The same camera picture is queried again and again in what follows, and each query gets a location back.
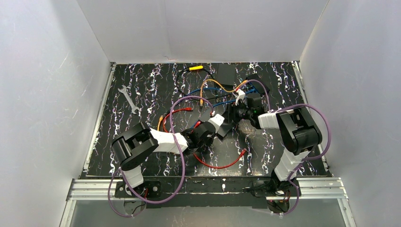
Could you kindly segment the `black pad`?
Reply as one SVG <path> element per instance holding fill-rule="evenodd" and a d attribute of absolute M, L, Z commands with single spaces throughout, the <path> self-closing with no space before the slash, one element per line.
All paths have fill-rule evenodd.
<path fill-rule="evenodd" d="M 217 137 L 220 140 L 223 140 L 233 129 L 235 123 L 233 122 L 232 113 L 226 110 L 222 116 L 224 117 L 224 121 L 220 126 L 219 130 L 217 131 Z"/>

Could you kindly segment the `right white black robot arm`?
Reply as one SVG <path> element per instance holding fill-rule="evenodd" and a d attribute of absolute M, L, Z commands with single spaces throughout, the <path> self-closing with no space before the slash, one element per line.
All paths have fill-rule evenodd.
<path fill-rule="evenodd" d="M 223 116 L 229 124 L 248 120 L 259 130 L 278 129 L 284 152 L 271 177 L 283 182 L 296 176 L 296 169 L 309 153 L 322 142 L 322 133 L 308 111 L 306 104 L 294 105 L 275 112 L 268 112 L 257 94 L 249 94 L 244 100 L 229 104 Z"/>

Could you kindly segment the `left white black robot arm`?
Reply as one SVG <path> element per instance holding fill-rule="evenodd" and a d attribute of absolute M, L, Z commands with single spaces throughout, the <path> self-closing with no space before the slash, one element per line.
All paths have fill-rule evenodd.
<path fill-rule="evenodd" d="M 216 135 L 215 125 L 203 122 L 196 128 L 189 128 L 180 133 L 161 132 L 140 122 L 119 135 L 111 149 L 120 164 L 131 187 L 144 183 L 140 165 L 153 152 L 167 152 L 179 155 L 187 150 L 211 145 Z"/>

